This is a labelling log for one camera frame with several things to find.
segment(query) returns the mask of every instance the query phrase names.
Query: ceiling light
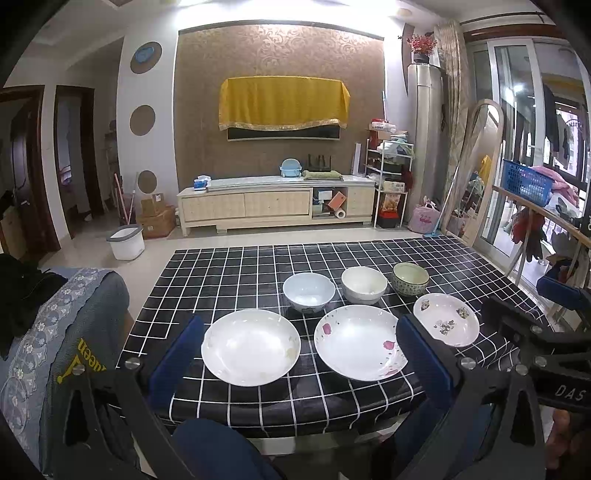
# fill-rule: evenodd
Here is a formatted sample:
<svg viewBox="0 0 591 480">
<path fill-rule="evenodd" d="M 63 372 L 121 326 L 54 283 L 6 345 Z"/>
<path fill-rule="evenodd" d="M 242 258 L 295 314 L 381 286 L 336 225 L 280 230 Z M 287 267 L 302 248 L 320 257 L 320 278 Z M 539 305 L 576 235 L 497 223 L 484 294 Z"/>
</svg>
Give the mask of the ceiling light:
<svg viewBox="0 0 591 480">
<path fill-rule="evenodd" d="M 412 15 L 413 15 L 413 12 L 410 11 L 408 8 L 399 8 L 398 11 L 396 12 L 396 16 L 401 17 L 401 18 L 412 17 Z"/>
</svg>

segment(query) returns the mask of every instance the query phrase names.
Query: white wall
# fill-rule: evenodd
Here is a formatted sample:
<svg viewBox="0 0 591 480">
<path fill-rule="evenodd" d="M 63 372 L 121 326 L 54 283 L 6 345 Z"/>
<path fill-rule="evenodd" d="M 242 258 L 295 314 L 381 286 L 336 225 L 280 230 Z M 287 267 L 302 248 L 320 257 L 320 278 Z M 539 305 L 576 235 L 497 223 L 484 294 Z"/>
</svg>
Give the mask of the white wall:
<svg viewBox="0 0 591 480">
<path fill-rule="evenodd" d="M 124 190 L 131 191 L 137 173 L 152 170 L 158 179 L 157 190 L 164 192 L 168 203 L 176 204 L 173 92 L 178 31 L 219 22 L 260 19 L 322 22 L 384 37 L 388 119 L 400 128 L 407 127 L 407 94 L 402 76 L 401 40 L 398 39 L 403 23 L 380 16 L 374 9 L 312 0 L 195 5 L 170 11 L 150 22 L 139 22 L 126 31 L 117 97 L 117 138 Z M 135 50 L 149 41 L 162 45 L 162 56 L 152 70 L 137 75 L 131 72 L 129 62 Z M 133 110 L 143 104 L 154 108 L 156 122 L 147 135 L 136 137 L 129 129 L 129 118 Z"/>
</svg>

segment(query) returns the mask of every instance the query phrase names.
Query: sliding glass door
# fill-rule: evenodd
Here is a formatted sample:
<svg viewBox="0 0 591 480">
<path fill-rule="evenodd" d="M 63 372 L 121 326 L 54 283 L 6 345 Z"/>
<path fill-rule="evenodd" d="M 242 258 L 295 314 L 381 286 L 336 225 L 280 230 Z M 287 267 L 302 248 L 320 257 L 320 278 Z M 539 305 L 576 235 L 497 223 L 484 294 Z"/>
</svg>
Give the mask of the sliding glass door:
<svg viewBox="0 0 591 480">
<path fill-rule="evenodd" d="M 587 103 L 582 81 L 586 71 L 567 43 L 553 39 L 507 38 L 470 46 L 475 99 L 491 98 L 505 114 L 501 159 L 526 166 L 561 169 L 584 197 L 589 150 Z M 496 172 L 501 181 L 502 162 Z M 503 268 L 517 250 L 511 240 L 512 217 L 517 207 L 493 193 L 475 248 Z M 550 236 L 556 225 L 545 225 Z M 525 275 L 544 273 L 532 262 Z"/>
</svg>

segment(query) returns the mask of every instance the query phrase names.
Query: bowl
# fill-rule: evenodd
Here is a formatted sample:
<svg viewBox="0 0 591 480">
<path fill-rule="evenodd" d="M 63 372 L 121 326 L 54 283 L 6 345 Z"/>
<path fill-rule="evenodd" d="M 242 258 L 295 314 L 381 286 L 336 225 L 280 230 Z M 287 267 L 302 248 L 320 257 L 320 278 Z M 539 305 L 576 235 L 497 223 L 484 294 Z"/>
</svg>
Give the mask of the bowl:
<svg viewBox="0 0 591 480">
<path fill-rule="evenodd" d="M 283 283 L 283 295 L 302 313 L 317 313 L 335 296 L 336 287 L 318 273 L 297 273 Z"/>
<path fill-rule="evenodd" d="M 402 295 L 422 295 L 429 283 L 429 274 L 423 267 L 414 263 L 399 263 L 394 265 L 392 286 Z"/>
<path fill-rule="evenodd" d="M 278 313 L 238 310 L 213 322 L 201 345 L 211 373 L 232 385 L 258 387 L 285 375 L 300 356 L 296 327 Z"/>
<path fill-rule="evenodd" d="M 468 346 L 478 338 L 480 324 L 474 311 L 451 295 L 423 295 L 414 303 L 413 313 L 435 340 L 446 345 Z"/>
<path fill-rule="evenodd" d="M 390 312 L 368 305 L 334 309 L 316 325 L 316 351 L 344 377 L 363 382 L 384 380 L 407 364 L 396 341 L 397 321 Z"/>
<path fill-rule="evenodd" d="M 347 268 L 340 280 L 343 293 L 351 303 L 373 305 L 388 289 L 388 279 L 384 274 L 369 267 Z"/>
</svg>

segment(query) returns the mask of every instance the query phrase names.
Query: curtain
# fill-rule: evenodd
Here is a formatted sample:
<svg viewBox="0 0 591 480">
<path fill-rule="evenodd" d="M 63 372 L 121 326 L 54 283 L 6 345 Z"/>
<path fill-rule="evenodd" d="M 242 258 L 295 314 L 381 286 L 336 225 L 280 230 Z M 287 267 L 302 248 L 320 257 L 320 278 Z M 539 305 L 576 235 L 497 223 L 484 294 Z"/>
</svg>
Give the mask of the curtain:
<svg viewBox="0 0 591 480">
<path fill-rule="evenodd" d="M 449 163 L 443 198 L 452 186 L 453 175 L 462 152 L 468 108 L 470 105 L 470 75 L 466 43 L 456 20 L 435 26 L 435 38 L 441 69 L 447 77 L 446 122 L 449 126 Z"/>
<path fill-rule="evenodd" d="M 220 89 L 219 126 L 299 130 L 321 125 L 347 128 L 350 95 L 340 80 L 255 76 L 227 79 Z"/>
</svg>

